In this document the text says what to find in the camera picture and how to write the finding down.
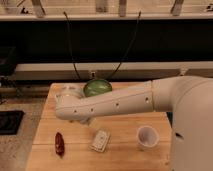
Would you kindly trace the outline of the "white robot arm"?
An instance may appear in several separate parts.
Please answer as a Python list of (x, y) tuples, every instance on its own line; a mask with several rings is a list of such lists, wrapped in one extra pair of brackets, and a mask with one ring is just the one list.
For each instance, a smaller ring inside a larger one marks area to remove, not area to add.
[(153, 111), (173, 114), (170, 171), (213, 171), (213, 78), (156, 79), (92, 97), (66, 84), (55, 107), (58, 118), (82, 123)]

